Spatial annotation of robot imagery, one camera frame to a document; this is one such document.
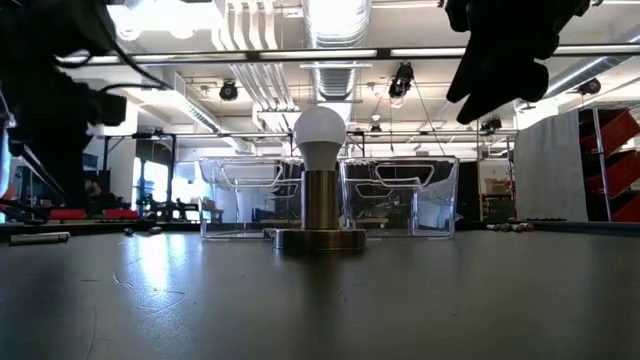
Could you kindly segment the white light bulb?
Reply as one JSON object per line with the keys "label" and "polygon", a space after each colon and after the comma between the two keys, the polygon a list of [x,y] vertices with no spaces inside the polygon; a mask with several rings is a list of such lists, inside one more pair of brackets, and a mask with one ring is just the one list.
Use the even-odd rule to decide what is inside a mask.
{"label": "white light bulb", "polygon": [[306,171],[334,171],[345,143],[346,126],[334,110],[314,106],[298,117],[293,129]]}

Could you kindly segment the silver ribbed ventilation duct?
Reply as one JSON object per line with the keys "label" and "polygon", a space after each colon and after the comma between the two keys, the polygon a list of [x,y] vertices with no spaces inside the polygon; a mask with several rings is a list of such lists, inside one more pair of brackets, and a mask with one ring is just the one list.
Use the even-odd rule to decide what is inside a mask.
{"label": "silver ribbed ventilation duct", "polygon": [[[307,44],[313,49],[357,48],[365,44],[371,0],[302,0]],[[355,68],[320,68],[313,71],[318,95],[325,100],[346,100],[355,86]]]}

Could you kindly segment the black table mat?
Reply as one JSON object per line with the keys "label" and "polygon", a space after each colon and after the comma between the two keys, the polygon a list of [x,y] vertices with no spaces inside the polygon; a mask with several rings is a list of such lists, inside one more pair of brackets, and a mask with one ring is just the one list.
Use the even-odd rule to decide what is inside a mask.
{"label": "black table mat", "polygon": [[0,245],[0,360],[640,360],[640,236]]}

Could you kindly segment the brass lamp base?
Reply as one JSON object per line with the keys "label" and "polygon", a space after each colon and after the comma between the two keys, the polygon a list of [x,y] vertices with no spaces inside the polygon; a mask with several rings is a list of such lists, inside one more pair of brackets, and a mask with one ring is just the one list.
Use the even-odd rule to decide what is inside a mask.
{"label": "brass lamp base", "polygon": [[335,170],[304,171],[301,226],[276,230],[273,247],[289,253],[364,250],[366,232],[339,224],[339,185]]}

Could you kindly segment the shelf with red bins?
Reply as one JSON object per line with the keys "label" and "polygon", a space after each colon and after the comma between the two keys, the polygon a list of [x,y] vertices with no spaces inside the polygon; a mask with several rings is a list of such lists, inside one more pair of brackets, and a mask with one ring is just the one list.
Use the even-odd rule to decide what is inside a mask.
{"label": "shelf with red bins", "polygon": [[640,135],[628,109],[578,112],[579,145],[590,221],[640,223],[640,150],[623,146]]}

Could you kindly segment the small dark cylinder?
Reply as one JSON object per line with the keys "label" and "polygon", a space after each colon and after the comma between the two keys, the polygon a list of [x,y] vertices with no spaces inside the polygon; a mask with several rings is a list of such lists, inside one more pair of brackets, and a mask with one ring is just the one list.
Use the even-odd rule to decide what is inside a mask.
{"label": "small dark cylinder", "polygon": [[66,243],[70,238],[69,232],[48,232],[36,234],[17,234],[10,237],[11,246],[41,245]]}

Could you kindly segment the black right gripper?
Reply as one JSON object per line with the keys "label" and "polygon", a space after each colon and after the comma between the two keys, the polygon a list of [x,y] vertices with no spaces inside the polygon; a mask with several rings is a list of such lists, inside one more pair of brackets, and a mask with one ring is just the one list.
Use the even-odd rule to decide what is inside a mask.
{"label": "black right gripper", "polygon": [[522,45],[516,55],[547,59],[557,49],[560,32],[590,8],[590,0],[444,0],[452,30],[470,34],[446,98],[464,97],[456,121],[469,124],[517,98],[535,102],[548,88],[548,70],[535,61],[484,67],[486,58]]}

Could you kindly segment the black gantry stand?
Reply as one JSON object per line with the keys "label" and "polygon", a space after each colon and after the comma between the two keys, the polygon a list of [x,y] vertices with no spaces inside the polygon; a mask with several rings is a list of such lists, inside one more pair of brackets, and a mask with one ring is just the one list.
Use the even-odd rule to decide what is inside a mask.
{"label": "black gantry stand", "polygon": [[100,159],[106,189],[138,213],[170,201],[177,138],[155,131],[101,135]]}

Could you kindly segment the white curtain partition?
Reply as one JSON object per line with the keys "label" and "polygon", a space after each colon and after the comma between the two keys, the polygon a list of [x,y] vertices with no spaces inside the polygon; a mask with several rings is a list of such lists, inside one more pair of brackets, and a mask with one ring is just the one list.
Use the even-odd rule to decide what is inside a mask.
{"label": "white curtain partition", "polygon": [[519,131],[514,169],[520,220],[588,220],[577,110]]}

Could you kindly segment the white ceiling pipes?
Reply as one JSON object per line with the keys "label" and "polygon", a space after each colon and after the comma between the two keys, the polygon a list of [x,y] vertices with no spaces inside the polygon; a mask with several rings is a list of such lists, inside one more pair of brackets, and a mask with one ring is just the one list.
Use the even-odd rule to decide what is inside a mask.
{"label": "white ceiling pipes", "polygon": [[[278,49],[275,0],[212,2],[220,13],[211,35],[218,51]],[[297,110],[281,63],[236,63],[230,69],[260,110]]]}

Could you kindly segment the clear plastic bin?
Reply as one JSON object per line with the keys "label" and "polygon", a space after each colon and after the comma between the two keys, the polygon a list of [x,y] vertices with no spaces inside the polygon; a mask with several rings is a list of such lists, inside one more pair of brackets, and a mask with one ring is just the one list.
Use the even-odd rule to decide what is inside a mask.
{"label": "clear plastic bin", "polygon": [[447,156],[345,158],[341,221],[382,236],[449,238],[459,160]]}
{"label": "clear plastic bin", "polygon": [[204,238],[268,238],[275,229],[301,225],[301,158],[207,157],[197,165],[204,182],[199,197]]}

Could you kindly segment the overhead frame bar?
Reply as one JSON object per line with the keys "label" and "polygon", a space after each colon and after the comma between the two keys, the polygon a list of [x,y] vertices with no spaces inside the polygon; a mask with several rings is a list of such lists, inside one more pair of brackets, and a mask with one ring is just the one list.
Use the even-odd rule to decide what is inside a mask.
{"label": "overhead frame bar", "polygon": [[[294,49],[227,52],[177,52],[130,54],[137,64],[168,66],[172,64],[262,63],[262,62],[323,62],[363,60],[448,60],[460,59],[464,47],[424,48],[355,48],[355,49]],[[640,43],[560,45],[553,57],[639,56]]]}

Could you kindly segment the grey ceiling duct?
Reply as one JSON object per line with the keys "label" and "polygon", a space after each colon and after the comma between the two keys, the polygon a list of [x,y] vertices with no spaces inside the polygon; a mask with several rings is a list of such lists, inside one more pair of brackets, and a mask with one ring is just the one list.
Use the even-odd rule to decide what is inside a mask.
{"label": "grey ceiling duct", "polygon": [[549,76],[548,89],[544,99],[556,97],[562,93],[577,88],[598,75],[630,60],[632,55],[595,55],[553,57],[548,61],[549,65],[563,64],[562,69]]}

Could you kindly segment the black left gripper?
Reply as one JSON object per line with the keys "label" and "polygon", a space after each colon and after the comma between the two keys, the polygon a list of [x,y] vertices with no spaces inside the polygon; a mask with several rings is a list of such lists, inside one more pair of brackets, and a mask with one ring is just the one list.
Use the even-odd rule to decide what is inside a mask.
{"label": "black left gripper", "polygon": [[[0,134],[14,133],[9,151],[21,158],[59,200],[79,208],[86,202],[83,150],[92,139],[91,125],[100,121],[100,93],[76,82],[67,72],[86,65],[61,61],[55,55],[20,57],[0,54]],[[58,144],[50,170],[27,144]]]}

